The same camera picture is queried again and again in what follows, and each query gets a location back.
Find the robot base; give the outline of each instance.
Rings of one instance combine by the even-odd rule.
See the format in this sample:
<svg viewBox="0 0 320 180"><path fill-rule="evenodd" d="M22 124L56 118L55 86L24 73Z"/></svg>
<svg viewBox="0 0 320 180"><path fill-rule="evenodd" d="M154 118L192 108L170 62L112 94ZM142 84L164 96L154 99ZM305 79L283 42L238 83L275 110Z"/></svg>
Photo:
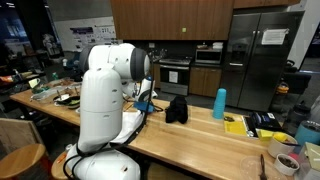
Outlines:
<svg viewBox="0 0 320 180"><path fill-rule="evenodd" d="M68 152L67 159L76 155L76 145ZM80 157L70 160L68 167L71 170ZM75 174L79 179L119 179L139 180L140 167L127 155L116 151L107 151L83 159L77 164Z"/></svg>

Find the wooden cabinet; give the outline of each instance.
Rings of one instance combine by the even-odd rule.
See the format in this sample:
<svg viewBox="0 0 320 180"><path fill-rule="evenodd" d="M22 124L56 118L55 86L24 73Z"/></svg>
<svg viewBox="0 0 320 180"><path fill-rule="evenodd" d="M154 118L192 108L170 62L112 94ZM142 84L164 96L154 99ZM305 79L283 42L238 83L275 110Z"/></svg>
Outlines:
<svg viewBox="0 0 320 180"><path fill-rule="evenodd" d="M205 69L192 67L190 72L189 93L202 95Z"/></svg>
<svg viewBox="0 0 320 180"><path fill-rule="evenodd" d="M153 65L153 78L155 80L155 88L160 88L160 64L154 64Z"/></svg>
<svg viewBox="0 0 320 180"><path fill-rule="evenodd" d="M234 0L111 0L124 40L227 40Z"/></svg>
<svg viewBox="0 0 320 180"><path fill-rule="evenodd" d="M221 70L192 67L189 93L215 97L220 85Z"/></svg>
<svg viewBox="0 0 320 180"><path fill-rule="evenodd" d="M288 6L298 3L300 3L300 0L235 0L233 8L241 9L262 6Z"/></svg>

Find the refrigerator door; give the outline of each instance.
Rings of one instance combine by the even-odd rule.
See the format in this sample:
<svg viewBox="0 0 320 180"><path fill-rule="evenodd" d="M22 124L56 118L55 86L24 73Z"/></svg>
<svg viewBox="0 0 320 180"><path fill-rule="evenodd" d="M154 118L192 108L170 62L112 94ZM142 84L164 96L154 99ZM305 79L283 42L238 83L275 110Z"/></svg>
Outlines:
<svg viewBox="0 0 320 180"><path fill-rule="evenodd" d="M302 16L303 12L261 15L238 107L268 111ZM262 45L264 32L273 29L289 29L283 44Z"/></svg>
<svg viewBox="0 0 320 180"><path fill-rule="evenodd" d="M227 90L227 105L238 105L259 19L260 14L233 16L220 84Z"/></svg>

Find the microwave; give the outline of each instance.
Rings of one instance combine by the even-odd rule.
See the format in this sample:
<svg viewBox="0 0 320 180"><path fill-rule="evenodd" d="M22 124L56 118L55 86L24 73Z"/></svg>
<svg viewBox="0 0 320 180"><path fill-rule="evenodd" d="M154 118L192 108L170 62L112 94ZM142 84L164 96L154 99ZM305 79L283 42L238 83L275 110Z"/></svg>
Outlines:
<svg viewBox="0 0 320 180"><path fill-rule="evenodd" d="M221 64L222 48L196 50L196 63Z"/></svg>

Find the upper cabinet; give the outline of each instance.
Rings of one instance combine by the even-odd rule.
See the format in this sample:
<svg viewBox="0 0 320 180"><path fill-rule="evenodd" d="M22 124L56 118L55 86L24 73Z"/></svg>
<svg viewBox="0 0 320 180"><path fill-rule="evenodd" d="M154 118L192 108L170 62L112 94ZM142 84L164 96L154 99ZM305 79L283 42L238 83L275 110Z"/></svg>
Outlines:
<svg viewBox="0 0 320 180"><path fill-rule="evenodd" d="M227 40L234 0L111 0L118 39Z"/></svg>
<svg viewBox="0 0 320 180"><path fill-rule="evenodd" d="M300 3L300 0L234 0L234 9L262 6L281 6Z"/></svg>

